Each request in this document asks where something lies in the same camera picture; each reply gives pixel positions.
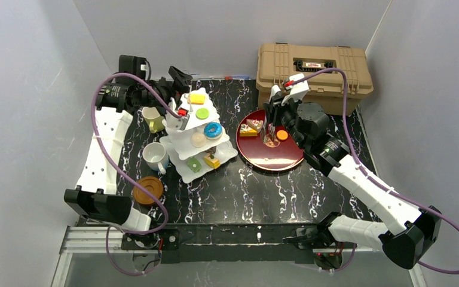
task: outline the tan toolbox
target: tan toolbox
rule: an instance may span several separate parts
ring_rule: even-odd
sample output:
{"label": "tan toolbox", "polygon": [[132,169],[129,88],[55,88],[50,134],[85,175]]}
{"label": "tan toolbox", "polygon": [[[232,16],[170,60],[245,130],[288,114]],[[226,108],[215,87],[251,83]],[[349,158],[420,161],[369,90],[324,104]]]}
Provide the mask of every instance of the tan toolbox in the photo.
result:
{"label": "tan toolbox", "polygon": [[[281,84],[291,75],[305,76],[320,69],[342,69],[348,79],[347,114],[374,89],[367,67],[365,51],[350,47],[310,47],[290,44],[264,44],[259,48],[256,88],[258,108],[270,97],[273,85]],[[309,92],[304,102],[319,103],[325,113],[342,114],[342,76],[340,73],[321,74],[308,81]]]}

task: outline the mug handle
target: mug handle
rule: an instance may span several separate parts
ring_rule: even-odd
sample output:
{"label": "mug handle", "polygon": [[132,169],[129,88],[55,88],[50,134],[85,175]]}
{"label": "mug handle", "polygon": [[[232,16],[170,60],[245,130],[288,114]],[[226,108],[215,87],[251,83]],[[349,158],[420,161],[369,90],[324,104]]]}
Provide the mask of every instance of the mug handle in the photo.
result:
{"label": "mug handle", "polygon": [[159,167],[159,172],[160,172],[162,175],[165,175],[165,174],[166,174],[166,169],[164,169],[164,166],[163,166],[161,163],[157,163],[157,167]]}

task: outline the small cup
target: small cup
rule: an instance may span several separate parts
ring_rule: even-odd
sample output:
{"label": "small cup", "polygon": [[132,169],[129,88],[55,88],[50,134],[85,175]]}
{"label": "small cup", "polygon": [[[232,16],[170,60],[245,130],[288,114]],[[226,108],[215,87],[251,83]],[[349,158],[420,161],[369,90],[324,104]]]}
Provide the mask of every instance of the small cup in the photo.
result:
{"label": "small cup", "polygon": [[166,153],[166,148],[159,142],[149,143],[142,152],[143,159],[154,171],[166,174],[166,168],[170,163],[170,157]]}
{"label": "small cup", "polygon": [[149,130],[151,133],[156,133],[164,130],[164,125],[163,125],[163,119],[159,112],[157,111],[157,108],[149,108],[149,107],[144,107],[142,109],[142,115],[143,119],[149,126]]}

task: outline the cake slice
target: cake slice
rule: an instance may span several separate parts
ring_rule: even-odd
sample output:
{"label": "cake slice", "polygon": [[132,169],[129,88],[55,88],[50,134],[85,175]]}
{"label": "cake slice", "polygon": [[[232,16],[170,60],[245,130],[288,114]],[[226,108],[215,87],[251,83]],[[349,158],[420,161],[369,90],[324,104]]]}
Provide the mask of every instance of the cake slice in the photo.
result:
{"label": "cake slice", "polygon": [[258,131],[249,127],[247,124],[242,124],[240,126],[240,136],[257,136]]}
{"label": "cake slice", "polygon": [[247,120],[247,125],[259,133],[263,127],[263,121]]}
{"label": "cake slice", "polygon": [[213,169],[216,169],[219,166],[221,166],[221,162],[216,157],[214,157],[213,154],[206,154],[203,157],[203,160],[205,161],[206,164],[208,164]]}

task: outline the brown coaster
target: brown coaster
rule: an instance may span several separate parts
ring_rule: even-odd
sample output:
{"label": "brown coaster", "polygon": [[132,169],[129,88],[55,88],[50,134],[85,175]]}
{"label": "brown coaster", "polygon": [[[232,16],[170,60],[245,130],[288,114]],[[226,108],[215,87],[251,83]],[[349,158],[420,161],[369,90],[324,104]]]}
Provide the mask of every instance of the brown coaster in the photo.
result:
{"label": "brown coaster", "polygon": [[[163,183],[153,176],[147,176],[138,181],[138,184],[147,189],[155,198],[160,198],[163,195]],[[138,203],[144,205],[154,204],[154,200],[146,195],[138,187],[133,188],[133,197]]]}

